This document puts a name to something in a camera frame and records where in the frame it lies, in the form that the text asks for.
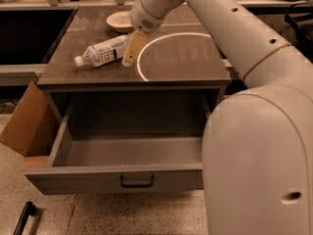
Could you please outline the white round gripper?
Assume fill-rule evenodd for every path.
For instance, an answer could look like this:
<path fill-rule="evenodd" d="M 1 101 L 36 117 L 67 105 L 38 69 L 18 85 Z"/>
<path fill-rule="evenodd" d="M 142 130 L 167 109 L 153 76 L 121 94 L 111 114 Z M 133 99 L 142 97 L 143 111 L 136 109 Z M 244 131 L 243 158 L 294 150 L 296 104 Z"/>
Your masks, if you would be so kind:
<path fill-rule="evenodd" d="M 182 3 L 183 0 L 136 0 L 134 2 L 130 11 L 130 21 L 133 28 L 138 30 L 128 34 L 121 62 L 125 67 L 130 67 L 135 63 L 148 43 L 146 34 L 155 32 L 168 13 Z"/>

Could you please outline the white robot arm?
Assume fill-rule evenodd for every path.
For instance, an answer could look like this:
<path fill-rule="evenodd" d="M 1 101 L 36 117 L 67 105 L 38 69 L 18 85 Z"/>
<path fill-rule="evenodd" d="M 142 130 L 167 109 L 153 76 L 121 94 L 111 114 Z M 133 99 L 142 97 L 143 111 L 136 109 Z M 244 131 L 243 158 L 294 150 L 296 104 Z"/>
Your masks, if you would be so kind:
<path fill-rule="evenodd" d="M 313 65 L 235 0 L 136 0 L 156 31 L 187 3 L 246 85 L 211 113 L 202 138 L 208 235 L 313 235 Z"/>

